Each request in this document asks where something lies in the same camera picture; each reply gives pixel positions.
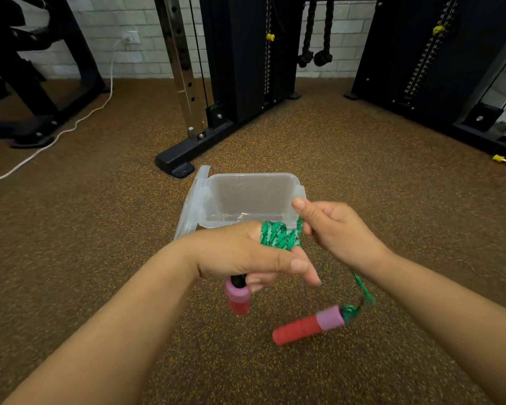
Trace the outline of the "person's right hand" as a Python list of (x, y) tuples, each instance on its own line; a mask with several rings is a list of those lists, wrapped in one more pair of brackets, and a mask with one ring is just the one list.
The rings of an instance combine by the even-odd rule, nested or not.
[(370, 276), (393, 252), (368, 228), (355, 210), (344, 202), (315, 201), (323, 211), (323, 230), (304, 232), (359, 275)]

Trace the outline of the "person's left hand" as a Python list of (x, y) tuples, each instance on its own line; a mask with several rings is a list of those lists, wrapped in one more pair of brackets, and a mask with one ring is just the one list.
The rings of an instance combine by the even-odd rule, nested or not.
[[(227, 278), (246, 275), (251, 293), (276, 282), (281, 274), (257, 273), (257, 249), (276, 249), (260, 243), (262, 224), (250, 221), (216, 229), (203, 229), (182, 238), (190, 258), (203, 278)], [(320, 286), (321, 280), (309, 260), (309, 270), (298, 275), (310, 286)]]

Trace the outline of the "green skipping rope red handles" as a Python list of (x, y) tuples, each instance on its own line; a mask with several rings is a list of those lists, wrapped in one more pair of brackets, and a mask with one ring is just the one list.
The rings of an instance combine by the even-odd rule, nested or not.
[[(301, 245), (302, 228), (303, 221), (301, 218), (298, 218), (295, 229), (288, 229), (283, 222), (266, 220), (261, 227), (260, 243), (265, 246), (290, 251)], [(365, 305), (376, 303), (374, 296), (365, 287), (362, 279), (355, 273), (352, 275), (362, 292), (362, 298), (357, 306), (334, 305), (314, 315), (280, 326), (272, 333), (275, 344), (283, 346), (314, 334), (346, 326), (360, 314)], [(234, 275), (225, 279), (225, 293), (229, 299), (229, 307), (237, 315), (245, 315), (250, 307), (251, 292), (245, 279), (245, 274)]]

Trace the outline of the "person's left forearm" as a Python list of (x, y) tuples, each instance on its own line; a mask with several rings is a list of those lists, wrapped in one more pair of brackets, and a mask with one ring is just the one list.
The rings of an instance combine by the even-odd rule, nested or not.
[(135, 405), (198, 279), (187, 238), (166, 245), (2, 405)]

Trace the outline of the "person's right forearm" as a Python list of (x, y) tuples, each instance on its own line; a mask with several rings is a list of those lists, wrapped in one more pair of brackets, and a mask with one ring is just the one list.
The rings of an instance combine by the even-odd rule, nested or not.
[(356, 268), (395, 299), (497, 405), (506, 405), (506, 308), (388, 249)]

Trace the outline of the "clear plastic storage box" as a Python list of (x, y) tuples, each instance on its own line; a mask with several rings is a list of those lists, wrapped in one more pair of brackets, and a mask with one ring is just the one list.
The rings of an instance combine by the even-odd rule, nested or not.
[(306, 197), (305, 187), (291, 173), (214, 174), (203, 180), (195, 200), (197, 223), (212, 229), (269, 220), (295, 229), (296, 197)]

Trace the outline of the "clear plastic box lid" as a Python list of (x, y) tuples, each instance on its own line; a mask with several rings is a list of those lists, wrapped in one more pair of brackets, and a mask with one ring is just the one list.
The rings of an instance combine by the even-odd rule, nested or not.
[(209, 177), (209, 165), (202, 165), (195, 176), (183, 204), (179, 222), (176, 227), (174, 241), (196, 231), (198, 216), (203, 203), (204, 186)]

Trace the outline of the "black weight stack machine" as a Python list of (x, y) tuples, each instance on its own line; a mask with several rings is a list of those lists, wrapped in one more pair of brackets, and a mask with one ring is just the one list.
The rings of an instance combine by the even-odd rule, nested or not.
[(485, 100), (505, 67), (506, 0), (377, 0), (344, 96), (506, 157), (504, 104)]

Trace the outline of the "perforated steel upright post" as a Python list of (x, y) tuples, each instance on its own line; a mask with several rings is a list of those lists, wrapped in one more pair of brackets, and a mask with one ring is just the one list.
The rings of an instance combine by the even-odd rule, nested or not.
[(179, 0), (154, 0), (173, 73), (188, 138), (206, 137), (208, 127), (204, 87), (198, 87), (189, 55)]

